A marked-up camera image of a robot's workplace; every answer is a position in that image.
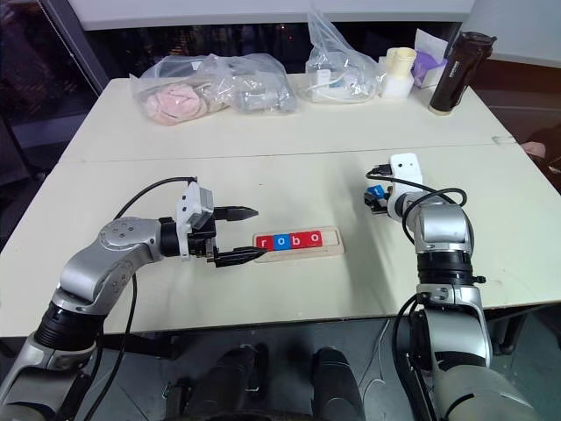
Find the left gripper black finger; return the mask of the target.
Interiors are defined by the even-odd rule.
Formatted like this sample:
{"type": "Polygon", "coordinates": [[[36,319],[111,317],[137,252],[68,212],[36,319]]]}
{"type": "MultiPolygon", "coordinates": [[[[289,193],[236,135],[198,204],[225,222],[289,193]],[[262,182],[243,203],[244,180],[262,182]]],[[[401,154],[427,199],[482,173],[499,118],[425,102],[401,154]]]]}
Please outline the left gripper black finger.
{"type": "Polygon", "coordinates": [[[237,266],[256,260],[266,254],[266,249],[256,246],[242,246],[233,248],[229,252],[214,250],[214,264],[217,268],[237,266]]]}
{"type": "Polygon", "coordinates": [[[214,208],[213,215],[216,221],[234,222],[256,217],[259,212],[245,206],[221,206],[214,208]]]}

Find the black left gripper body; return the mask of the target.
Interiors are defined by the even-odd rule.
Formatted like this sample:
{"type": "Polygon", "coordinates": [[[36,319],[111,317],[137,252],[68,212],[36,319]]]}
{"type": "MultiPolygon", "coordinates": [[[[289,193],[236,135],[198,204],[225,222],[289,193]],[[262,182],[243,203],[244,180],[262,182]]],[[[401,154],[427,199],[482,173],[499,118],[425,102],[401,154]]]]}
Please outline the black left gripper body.
{"type": "Polygon", "coordinates": [[[216,220],[211,214],[202,222],[197,222],[188,234],[188,252],[196,258],[214,259],[216,248],[216,220]]]}

